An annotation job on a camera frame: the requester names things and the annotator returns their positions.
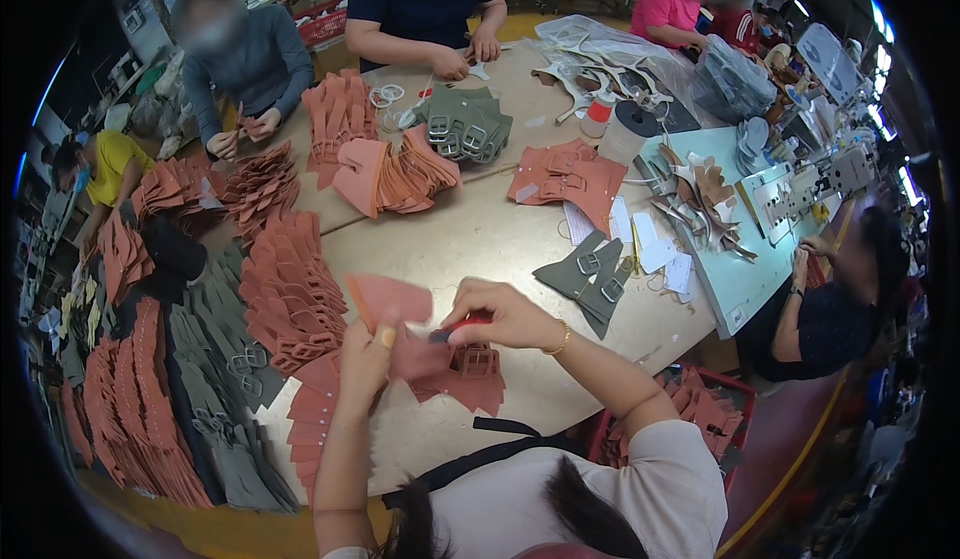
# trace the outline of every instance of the red basket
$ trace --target red basket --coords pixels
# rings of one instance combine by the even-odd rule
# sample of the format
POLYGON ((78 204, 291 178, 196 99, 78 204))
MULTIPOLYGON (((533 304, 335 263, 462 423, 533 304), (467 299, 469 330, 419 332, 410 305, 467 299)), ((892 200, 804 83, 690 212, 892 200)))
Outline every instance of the red basket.
POLYGON ((294 15, 294 21, 297 21, 304 17, 317 17, 318 15, 324 14, 324 11, 329 13, 325 17, 314 19, 310 23, 303 24, 296 28, 296 31, 300 34, 300 39, 303 40, 303 46, 306 46, 307 50, 310 50, 317 44, 326 42, 330 38, 342 36, 344 30, 347 28, 347 10, 343 9, 336 13, 330 13, 337 8, 340 1, 341 0, 331 0, 322 5, 307 9, 303 13, 294 15))
MULTIPOLYGON (((693 367, 682 361, 678 361, 678 364, 688 369, 693 367)), ((733 434, 733 437, 729 440, 730 444, 742 451, 747 445, 747 433, 750 431, 750 421, 754 416, 753 408, 757 403, 757 391, 738 379, 733 379, 732 377, 727 377, 726 375, 721 375, 720 373, 714 373, 709 370, 705 370, 702 367, 697 368, 697 373, 700 373, 703 383, 710 388, 719 385, 729 390, 738 390, 747 397, 746 401, 743 403, 743 409, 741 409, 743 411, 743 422, 745 425, 740 429, 740 431, 733 434)), ((594 463, 596 463, 597 457, 600 454, 600 445, 603 444, 603 440, 607 436, 607 428, 610 426, 610 420, 613 418, 610 411, 606 409, 597 415, 600 416, 599 421, 597 421, 596 430, 594 430, 592 436, 590 437, 590 452, 586 456, 589 461, 594 463)), ((736 467, 731 469, 729 473, 726 474, 726 478, 724 478, 723 481, 724 492, 728 492, 730 490, 730 486, 733 485, 734 476, 736 474, 736 467)))

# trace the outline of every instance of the white plastic bottle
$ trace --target white plastic bottle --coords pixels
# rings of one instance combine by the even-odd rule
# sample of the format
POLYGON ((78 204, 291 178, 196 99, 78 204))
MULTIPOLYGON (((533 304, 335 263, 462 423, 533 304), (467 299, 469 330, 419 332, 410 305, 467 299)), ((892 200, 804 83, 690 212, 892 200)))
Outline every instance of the white plastic bottle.
POLYGON ((617 98, 612 92, 603 90, 597 93, 593 104, 586 110, 586 115, 580 120, 580 129, 591 138, 599 138, 607 130, 607 123, 614 111, 617 98))

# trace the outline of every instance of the gray long-sleeve shirt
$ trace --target gray long-sleeve shirt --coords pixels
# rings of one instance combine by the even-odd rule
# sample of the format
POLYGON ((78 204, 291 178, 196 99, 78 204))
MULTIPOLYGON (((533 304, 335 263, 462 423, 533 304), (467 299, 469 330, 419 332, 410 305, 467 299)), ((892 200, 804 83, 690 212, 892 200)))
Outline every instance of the gray long-sleeve shirt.
POLYGON ((276 107, 283 119, 313 84, 313 63, 290 15, 279 5, 249 12, 246 33, 238 48, 223 57, 187 57, 183 86, 197 116, 199 138, 206 146, 223 126, 213 103, 210 84, 226 90, 244 115, 276 107))

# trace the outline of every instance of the red box cutter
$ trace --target red box cutter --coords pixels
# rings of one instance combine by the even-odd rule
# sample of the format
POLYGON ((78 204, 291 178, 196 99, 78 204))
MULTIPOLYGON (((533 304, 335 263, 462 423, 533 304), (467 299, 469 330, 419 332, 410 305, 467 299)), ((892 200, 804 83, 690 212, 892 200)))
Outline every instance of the red box cutter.
POLYGON ((453 333, 453 330, 458 327, 463 327, 464 325, 470 324, 491 324, 494 322, 493 315, 486 311, 479 311, 477 313, 470 313, 466 316, 466 319, 457 322, 454 325, 446 329, 438 329, 427 337, 427 340, 432 343, 446 342, 450 339, 450 334, 453 333))

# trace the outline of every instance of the gold bracelet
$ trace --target gold bracelet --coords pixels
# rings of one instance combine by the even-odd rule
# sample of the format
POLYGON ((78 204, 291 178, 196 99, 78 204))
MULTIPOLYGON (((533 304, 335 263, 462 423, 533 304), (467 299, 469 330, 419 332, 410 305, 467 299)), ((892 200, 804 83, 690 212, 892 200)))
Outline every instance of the gold bracelet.
POLYGON ((550 356, 556 356, 556 355, 558 355, 558 354, 560 354, 561 352, 564 351, 564 349, 567 347, 567 342, 570 341, 570 325, 568 325, 568 323, 565 322, 565 321, 562 320, 562 319, 558 319, 557 321, 560 322, 561 324, 563 324, 563 336, 564 336, 564 337, 563 337, 563 342, 560 343, 559 347, 558 347, 556 350, 544 350, 544 349, 540 349, 540 352, 542 352, 543 354, 549 354, 550 356))

